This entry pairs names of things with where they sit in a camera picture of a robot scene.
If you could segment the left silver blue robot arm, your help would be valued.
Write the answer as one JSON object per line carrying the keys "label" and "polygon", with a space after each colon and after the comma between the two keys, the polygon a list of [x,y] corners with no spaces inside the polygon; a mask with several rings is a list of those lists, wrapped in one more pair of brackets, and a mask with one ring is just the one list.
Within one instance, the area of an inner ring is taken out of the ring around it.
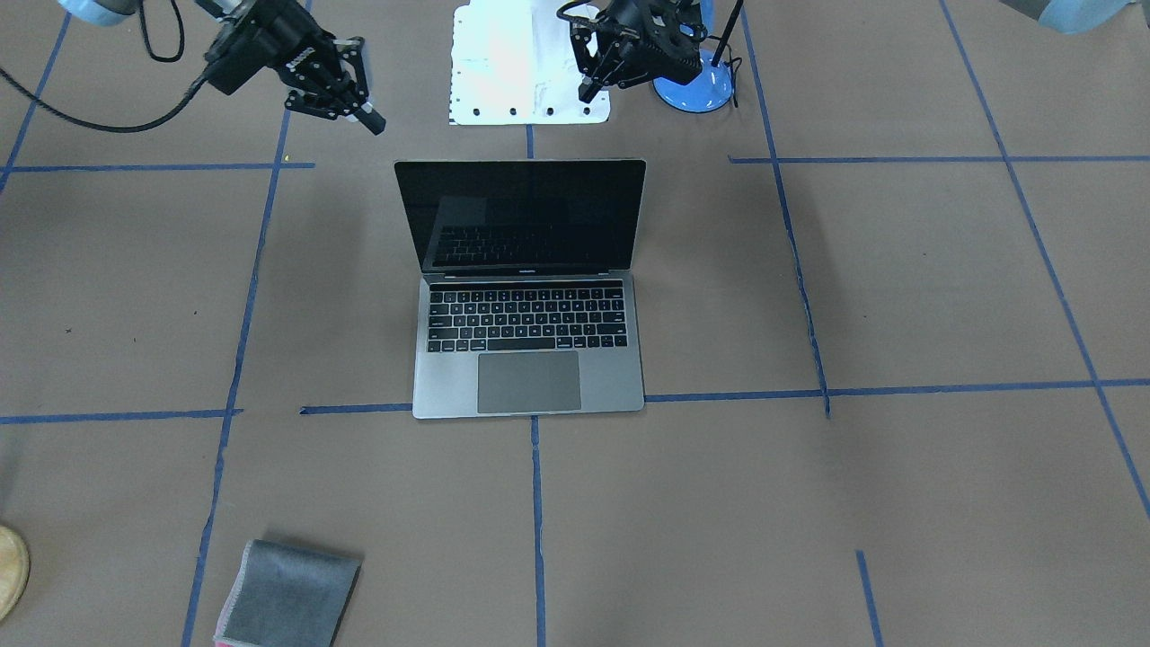
{"label": "left silver blue robot arm", "polygon": [[[578,101],[591,103],[605,87],[632,87],[667,80],[687,87],[705,68],[721,62],[734,28],[733,16],[719,37],[720,46],[703,57],[702,44],[711,37],[703,20],[702,1],[608,1],[586,17],[574,13],[591,1],[562,3],[555,16],[570,25],[572,55],[582,75]],[[1147,1],[999,1],[1064,34],[1101,26],[1129,3]],[[1143,8],[1147,16],[1147,5]]]}

